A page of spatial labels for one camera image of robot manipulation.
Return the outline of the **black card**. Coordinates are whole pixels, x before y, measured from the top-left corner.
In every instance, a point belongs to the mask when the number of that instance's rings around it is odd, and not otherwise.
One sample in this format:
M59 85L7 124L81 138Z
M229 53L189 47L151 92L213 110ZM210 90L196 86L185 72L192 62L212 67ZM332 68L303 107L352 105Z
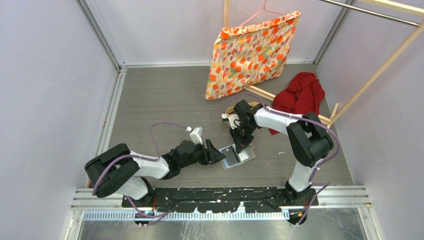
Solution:
M232 146L223 148L221 151L225 155L224 162L229 166L235 166L240 163L240 159Z

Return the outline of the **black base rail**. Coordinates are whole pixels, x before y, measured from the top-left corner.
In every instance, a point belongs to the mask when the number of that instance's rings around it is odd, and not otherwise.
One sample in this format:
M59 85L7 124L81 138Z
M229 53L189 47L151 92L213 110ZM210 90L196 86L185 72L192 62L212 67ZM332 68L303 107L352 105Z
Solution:
M197 210L217 214L234 213L244 208L249 214L276 213L282 207L302 210L309 203L317 206L318 200L312 200L315 194L314 188L294 199L289 197L288 191L278 187L158 187L141 200L133 202L139 209L155 208L160 212L193 213Z

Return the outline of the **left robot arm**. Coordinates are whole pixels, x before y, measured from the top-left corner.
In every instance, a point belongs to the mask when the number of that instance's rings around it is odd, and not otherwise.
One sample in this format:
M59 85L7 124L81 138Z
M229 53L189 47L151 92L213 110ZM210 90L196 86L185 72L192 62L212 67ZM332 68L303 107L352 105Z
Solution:
M148 207L154 199L148 177L169 180L185 167L213 165L225 157L209 139L205 143L184 140L159 158L138 154L120 143L89 160L84 169L94 196L105 198L120 194L132 198L141 207Z

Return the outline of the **wooden rack frame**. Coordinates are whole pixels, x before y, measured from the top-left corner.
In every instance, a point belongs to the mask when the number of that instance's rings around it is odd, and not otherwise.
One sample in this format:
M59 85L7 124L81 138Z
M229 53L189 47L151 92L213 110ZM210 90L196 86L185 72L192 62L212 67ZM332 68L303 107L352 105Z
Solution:
M421 0L335 0L420 24L406 25L320 0L269 0L274 10L302 14L301 27L335 121L419 127L424 124L424 3ZM223 22L234 26L262 0L226 0Z

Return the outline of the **tan oval tray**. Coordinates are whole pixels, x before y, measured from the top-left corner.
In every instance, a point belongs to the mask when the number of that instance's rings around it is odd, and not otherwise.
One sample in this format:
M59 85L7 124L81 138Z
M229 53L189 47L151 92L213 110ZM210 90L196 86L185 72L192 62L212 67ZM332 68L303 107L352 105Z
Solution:
M259 102L247 102L242 100L238 102L234 107L230 107L225 111L225 114L229 117L230 115L236 115L236 118L240 123L252 122L255 118L254 115L263 106Z

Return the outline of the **floral fabric bag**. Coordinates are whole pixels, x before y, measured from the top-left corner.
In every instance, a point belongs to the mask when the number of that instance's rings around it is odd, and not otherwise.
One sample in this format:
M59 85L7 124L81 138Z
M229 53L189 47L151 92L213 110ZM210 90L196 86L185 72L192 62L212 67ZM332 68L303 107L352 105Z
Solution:
M294 11L257 24L222 28L213 45L205 98L219 99L279 77L300 17Z

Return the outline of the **red cloth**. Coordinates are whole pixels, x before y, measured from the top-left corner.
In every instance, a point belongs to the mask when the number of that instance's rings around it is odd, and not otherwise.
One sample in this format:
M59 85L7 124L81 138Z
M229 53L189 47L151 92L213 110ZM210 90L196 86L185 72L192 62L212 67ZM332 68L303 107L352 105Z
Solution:
M290 114L319 115L324 98L325 91L317 76L312 72L300 72L275 96L272 108Z

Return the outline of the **taupe leather card holder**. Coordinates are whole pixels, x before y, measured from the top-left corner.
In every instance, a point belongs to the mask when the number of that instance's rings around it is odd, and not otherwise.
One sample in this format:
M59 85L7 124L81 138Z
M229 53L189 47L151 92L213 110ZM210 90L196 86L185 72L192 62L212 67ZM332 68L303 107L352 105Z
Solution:
M254 149L254 146L249 145L240 153L237 153L234 143L220 148L218 151L225 155L225 158L220 161L223 169L229 170L255 159L257 156Z

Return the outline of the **metal rod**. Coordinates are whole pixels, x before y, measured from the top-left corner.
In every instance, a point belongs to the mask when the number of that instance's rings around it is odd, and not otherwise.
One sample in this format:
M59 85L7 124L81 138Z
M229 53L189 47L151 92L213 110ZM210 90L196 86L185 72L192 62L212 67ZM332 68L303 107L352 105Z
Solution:
M344 8L344 9L353 10L353 11L356 11L356 12L364 13L364 14L367 14L367 15L375 16L375 17L378 17L378 18L390 20L390 21L397 22L397 23L402 23L402 24L409 25L409 26L412 26L412 27L419 27L420 26L420 24L416 23L416 22L412 22L412 21L401 19L401 18L389 16L389 15L382 14L382 13L379 13L379 12L371 11L371 10L360 8L360 7L356 7L356 6L353 6L353 5L350 5L350 4L341 3L341 2L334 1L334 0L320 0L320 1L324 2L324 3L331 4L331 5L335 5L335 6Z

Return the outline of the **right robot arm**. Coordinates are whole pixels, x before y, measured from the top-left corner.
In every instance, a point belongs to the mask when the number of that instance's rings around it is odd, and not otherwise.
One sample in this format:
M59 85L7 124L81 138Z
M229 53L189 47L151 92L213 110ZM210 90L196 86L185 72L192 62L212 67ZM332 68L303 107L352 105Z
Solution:
M311 188L316 168L334 147L318 116L313 112L305 115L286 113L260 103L252 106L242 100L221 117L230 127L229 133L238 154L253 142L253 133L257 129L268 128L287 135L296 164L285 183L283 195L291 205L299 205Z

